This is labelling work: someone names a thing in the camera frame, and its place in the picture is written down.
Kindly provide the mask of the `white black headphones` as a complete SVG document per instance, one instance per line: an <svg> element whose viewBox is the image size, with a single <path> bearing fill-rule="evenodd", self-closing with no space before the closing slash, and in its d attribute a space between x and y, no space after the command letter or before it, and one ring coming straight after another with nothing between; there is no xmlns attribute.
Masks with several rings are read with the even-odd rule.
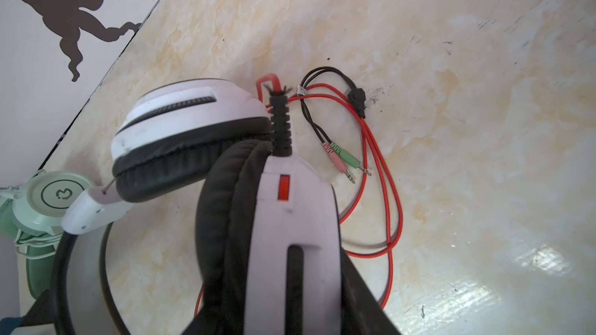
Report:
<svg viewBox="0 0 596 335"><path fill-rule="evenodd" d="M73 263L79 237L109 231L137 203L203 183L195 241L203 309L219 333L338 334L341 246L332 185L293 151L289 98L278 77L257 89L195 79L140 97L111 144L113 183L86 189L68 208L51 278L59 334L123 333L105 253L82 249L92 280Z"/></svg>

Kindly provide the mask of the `mint green headphones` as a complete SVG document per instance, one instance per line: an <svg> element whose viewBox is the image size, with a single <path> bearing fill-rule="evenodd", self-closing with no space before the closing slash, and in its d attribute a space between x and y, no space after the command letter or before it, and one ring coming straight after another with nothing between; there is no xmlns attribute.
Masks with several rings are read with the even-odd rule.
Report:
<svg viewBox="0 0 596 335"><path fill-rule="evenodd" d="M61 221L94 181L74 172L39 170L24 183L1 188L1 233L25 259L29 294L38 299L50 288Z"/></svg>

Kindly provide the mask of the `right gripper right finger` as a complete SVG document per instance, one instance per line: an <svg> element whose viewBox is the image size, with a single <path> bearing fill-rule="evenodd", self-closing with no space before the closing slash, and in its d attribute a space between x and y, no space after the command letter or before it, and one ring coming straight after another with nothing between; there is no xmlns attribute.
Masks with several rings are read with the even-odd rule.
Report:
<svg viewBox="0 0 596 335"><path fill-rule="evenodd" d="M341 251L341 334L400 335L345 251Z"/></svg>

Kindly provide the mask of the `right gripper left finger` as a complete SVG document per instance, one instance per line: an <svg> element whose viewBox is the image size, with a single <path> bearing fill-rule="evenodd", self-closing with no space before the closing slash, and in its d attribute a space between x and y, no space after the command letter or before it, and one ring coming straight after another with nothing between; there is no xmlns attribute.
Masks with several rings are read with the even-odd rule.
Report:
<svg viewBox="0 0 596 335"><path fill-rule="evenodd" d="M219 313L210 309L202 309L183 331L183 335L216 334L219 334Z"/></svg>

